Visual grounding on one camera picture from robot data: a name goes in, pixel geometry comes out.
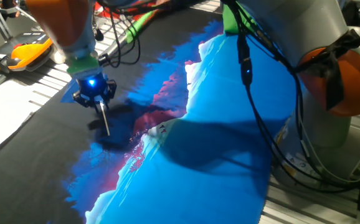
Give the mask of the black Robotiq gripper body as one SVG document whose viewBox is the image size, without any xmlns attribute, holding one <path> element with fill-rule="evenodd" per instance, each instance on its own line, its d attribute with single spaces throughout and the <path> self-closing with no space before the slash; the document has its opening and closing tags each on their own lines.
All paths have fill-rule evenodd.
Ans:
<svg viewBox="0 0 360 224">
<path fill-rule="evenodd" d="M 77 92 L 77 101 L 95 101 L 107 100 L 108 84 L 107 76 L 99 73 L 85 79 L 77 79 L 79 91 Z"/>
</svg>

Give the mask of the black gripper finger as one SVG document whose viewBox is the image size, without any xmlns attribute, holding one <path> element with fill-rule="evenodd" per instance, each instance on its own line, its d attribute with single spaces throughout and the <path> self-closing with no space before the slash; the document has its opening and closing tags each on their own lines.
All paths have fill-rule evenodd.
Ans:
<svg viewBox="0 0 360 224">
<path fill-rule="evenodd" d="M 75 102 L 82 105 L 85 108 L 93 108 L 97 113 L 99 112 L 95 100 L 91 100 L 86 96 L 83 96 L 80 91 L 76 91 L 72 94 L 72 98 Z"/>
<path fill-rule="evenodd" d="M 107 80 L 105 82 L 105 88 L 101 94 L 101 97 L 106 109 L 109 109 L 108 104 L 115 97 L 116 88 L 117 84 L 114 80 Z"/>
</svg>

